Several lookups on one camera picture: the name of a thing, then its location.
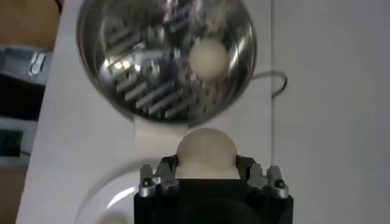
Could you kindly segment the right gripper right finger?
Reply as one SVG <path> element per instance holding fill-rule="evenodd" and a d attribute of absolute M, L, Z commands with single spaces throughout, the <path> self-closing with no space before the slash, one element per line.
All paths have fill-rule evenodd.
<path fill-rule="evenodd" d="M 270 194 L 274 198 L 288 198 L 289 187 L 282 178 L 279 166 L 270 166 L 266 173 L 260 163 L 253 158 L 236 156 L 239 177 L 259 193 Z"/>

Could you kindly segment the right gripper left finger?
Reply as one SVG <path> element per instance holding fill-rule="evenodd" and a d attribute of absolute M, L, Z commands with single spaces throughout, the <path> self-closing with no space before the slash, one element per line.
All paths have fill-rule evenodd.
<path fill-rule="evenodd" d="M 175 176 L 177 162 L 177 155 L 163 157 L 155 171 L 150 164 L 144 164 L 140 169 L 138 195 L 142 198 L 153 197 L 157 194 L 158 185 L 162 194 L 177 193 L 179 191 L 179 181 Z"/>

